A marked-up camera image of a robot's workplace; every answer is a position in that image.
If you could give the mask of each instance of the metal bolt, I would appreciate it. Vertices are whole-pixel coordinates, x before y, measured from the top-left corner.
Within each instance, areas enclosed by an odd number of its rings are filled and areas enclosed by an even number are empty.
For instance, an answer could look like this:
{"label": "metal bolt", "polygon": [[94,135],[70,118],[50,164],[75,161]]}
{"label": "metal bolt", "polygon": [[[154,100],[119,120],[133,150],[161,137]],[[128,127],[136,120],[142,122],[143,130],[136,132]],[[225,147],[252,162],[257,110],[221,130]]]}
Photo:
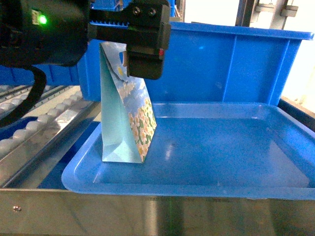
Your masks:
{"label": "metal bolt", "polygon": [[134,14],[135,16],[139,16],[140,13],[141,13],[140,8],[136,6],[136,7],[133,9],[133,14]]}
{"label": "metal bolt", "polygon": [[13,211],[14,212],[18,212],[18,211],[21,211],[21,210],[22,210],[22,208],[20,206],[14,206],[13,207]]}
{"label": "metal bolt", "polygon": [[149,16],[154,17],[156,15],[157,11],[154,8],[151,8],[149,10]]}

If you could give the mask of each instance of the stainless steel panel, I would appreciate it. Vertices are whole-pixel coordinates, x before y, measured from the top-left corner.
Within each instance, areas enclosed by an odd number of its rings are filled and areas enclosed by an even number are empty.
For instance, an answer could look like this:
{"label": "stainless steel panel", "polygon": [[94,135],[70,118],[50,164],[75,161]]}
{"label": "stainless steel panel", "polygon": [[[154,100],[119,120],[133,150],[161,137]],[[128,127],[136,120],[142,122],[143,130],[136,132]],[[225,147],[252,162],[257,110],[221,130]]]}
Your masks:
{"label": "stainless steel panel", "polygon": [[[0,235],[315,235],[315,202],[0,190]],[[21,211],[14,211],[19,206]]]}

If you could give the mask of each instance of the blue plastic bin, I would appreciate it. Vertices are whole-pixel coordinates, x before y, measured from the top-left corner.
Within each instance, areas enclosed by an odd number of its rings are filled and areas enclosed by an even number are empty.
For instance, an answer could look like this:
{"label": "blue plastic bin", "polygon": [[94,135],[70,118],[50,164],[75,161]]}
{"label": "blue plastic bin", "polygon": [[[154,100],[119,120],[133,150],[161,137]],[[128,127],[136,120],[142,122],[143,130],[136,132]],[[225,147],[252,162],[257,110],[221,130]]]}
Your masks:
{"label": "blue plastic bin", "polygon": [[116,2],[115,0],[97,0],[93,6],[97,9],[115,9]]}
{"label": "blue plastic bin", "polygon": [[256,103],[154,104],[144,164],[103,163],[101,126],[62,175],[84,194],[315,200],[315,133]]}
{"label": "blue plastic bin", "polygon": [[[163,76],[147,80],[153,101],[277,105],[303,39],[313,33],[172,23]],[[100,100],[100,41],[78,64],[86,99]]]}

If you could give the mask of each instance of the blue plastic tray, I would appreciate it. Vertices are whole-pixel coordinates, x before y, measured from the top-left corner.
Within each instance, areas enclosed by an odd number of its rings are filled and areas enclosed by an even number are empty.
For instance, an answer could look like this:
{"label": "blue plastic tray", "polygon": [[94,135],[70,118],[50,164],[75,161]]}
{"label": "blue plastic tray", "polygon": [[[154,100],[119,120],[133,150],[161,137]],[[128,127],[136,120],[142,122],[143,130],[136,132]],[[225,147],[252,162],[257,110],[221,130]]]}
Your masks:
{"label": "blue plastic tray", "polygon": [[315,134],[263,104],[154,104],[144,164],[103,163],[98,126],[66,167],[77,193],[315,200]]}

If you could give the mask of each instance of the gift bag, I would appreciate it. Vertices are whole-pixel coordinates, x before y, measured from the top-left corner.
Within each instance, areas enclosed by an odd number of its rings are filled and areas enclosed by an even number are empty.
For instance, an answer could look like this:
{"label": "gift bag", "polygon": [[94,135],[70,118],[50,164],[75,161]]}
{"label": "gift bag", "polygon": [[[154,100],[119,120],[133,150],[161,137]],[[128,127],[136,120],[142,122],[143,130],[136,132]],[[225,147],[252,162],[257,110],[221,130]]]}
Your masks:
{"label": "gift bag", "polygon": [[143,163],[157,123],[144,79],[128,77],[125,44],[100,45],[103,161]]}

